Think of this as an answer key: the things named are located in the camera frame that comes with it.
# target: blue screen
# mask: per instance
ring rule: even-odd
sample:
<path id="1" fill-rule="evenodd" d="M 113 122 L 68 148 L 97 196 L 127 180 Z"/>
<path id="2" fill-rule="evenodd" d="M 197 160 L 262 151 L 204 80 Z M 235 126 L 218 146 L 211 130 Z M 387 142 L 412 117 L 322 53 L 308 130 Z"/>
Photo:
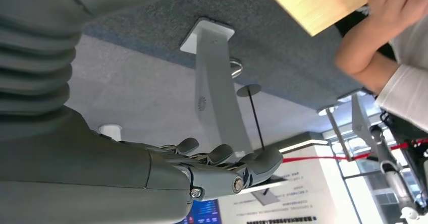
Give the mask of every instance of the blue screen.
<path id="1" fill-rule="evenodd" d="M 194 201 L 192 209 L 179 224 L 221 224 L 219 203 L 217 200 Z"/>

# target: wooden panel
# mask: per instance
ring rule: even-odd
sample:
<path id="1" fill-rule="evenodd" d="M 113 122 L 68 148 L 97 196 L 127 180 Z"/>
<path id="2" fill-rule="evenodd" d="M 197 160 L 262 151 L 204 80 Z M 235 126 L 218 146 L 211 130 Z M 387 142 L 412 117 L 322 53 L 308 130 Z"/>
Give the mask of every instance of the wooden panel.
<path id="1" fill-rule="evenodd" d="M 311 36 L 367 3 L 367 0 L 276 0 Z"/>

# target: white sleeve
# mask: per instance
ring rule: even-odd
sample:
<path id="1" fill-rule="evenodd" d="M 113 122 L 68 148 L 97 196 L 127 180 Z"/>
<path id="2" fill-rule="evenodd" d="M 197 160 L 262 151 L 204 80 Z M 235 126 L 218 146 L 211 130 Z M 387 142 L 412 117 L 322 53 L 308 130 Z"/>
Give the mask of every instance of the white sleeve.
<path id="1" fill-rule="evenodd" d="M 400 65 L 376 102 L 428 132 L 428 71 Z"/>

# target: black rod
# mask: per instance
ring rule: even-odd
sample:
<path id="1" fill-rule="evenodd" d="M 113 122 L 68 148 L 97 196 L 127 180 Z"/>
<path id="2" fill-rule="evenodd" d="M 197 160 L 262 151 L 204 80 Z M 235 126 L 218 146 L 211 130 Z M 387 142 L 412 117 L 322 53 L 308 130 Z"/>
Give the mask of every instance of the black rod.
<path id="1" fill-rule="evenodd" d="M 264 151 L 263 138 L 261 137 L 261 130 L 260 130 L 260 126 L 259 126 L 259 124 L 258 124 L 257 114 L 255 113 L 253 97 L 251 96 L 251 92 L 250 92 L 250 88 L 249 88 L 249 87 L 247 87 L 247 90 L 248 90 L 248 96 L 250 96 L 251 107 L 253 108 L 253 114 L 254 114 L 255 124 L 257 125 L 257 130 L 258 130 L 258 136 L 260 137 L 261 148 L 262 148 L 262 149 L 263 149 L 263 151 Z"/>

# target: mounting plate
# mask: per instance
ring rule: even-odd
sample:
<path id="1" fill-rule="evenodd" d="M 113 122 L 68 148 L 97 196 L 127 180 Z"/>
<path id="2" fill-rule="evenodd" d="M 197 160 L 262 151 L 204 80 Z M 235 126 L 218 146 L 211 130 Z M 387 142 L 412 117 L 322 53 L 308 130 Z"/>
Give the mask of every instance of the mounting plate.
<path id="1" fill-rule="evenodd" d="M 198 19 L 192 30 L 189 32 L 189 34 L 187 34 L 186 39 L 180 46 L 181 51 L 196 54 L 198 33 L 201 31 L 201 29 L 226 35 L 228 41 L 235 34 L 235 30 L 233 28 L 202 17 Z"/>

